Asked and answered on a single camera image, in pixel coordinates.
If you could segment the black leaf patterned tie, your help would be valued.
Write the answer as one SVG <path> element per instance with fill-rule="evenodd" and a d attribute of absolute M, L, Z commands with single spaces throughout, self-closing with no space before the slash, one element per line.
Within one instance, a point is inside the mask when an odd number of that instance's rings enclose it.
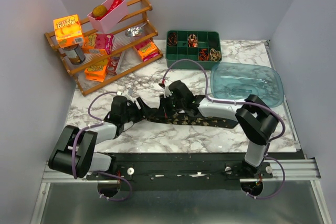
<path fill-rule="evenodd" d="M 186 113 L 174 113 L 173 115 L 151 116 L 147 118 L 149 122 L 171 124 L 171 125 L 190 125 L 190 126 L 209 126 L 225 129 L 233 129 L 238 122 L 231 119 L 218 117 L 204 117 L 201 115 L 189 116 Z"/>

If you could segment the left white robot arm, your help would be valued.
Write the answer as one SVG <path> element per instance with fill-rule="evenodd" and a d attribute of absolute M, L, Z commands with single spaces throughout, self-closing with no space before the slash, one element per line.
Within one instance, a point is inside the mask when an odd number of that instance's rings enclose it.
<path fill-rule="evenodd" d="M 72 125 L 64 127 L 50 155 L 49 168 L 74 178 L 83 178 L 94 170 L 92 161 L 99 159 L 94 155 L 97 143 L 119 137 L 125 124 L 138 123 L 157 111 L 157 108 L 149 107 L 141 98 L 131 101 L 122 95 L 115 96 L 102 122 L 82 129 Z"/>

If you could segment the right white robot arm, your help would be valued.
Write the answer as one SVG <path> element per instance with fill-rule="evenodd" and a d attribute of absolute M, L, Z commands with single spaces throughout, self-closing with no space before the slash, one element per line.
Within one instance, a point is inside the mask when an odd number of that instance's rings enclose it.
<path fill-rule="evenodd" d="M 194 95 L 180 80 L 159 85 L 164 93 L 160 95 L 160 106 L 155 115 L 158 122 L 228 129 L 240 125 L 249 140 L 241 171 L 249 178 L 259 174 L 270 136 L 279 119 L 258 96 L 249 95 L 239 104 L 217 103 L 205 95 Z"/>

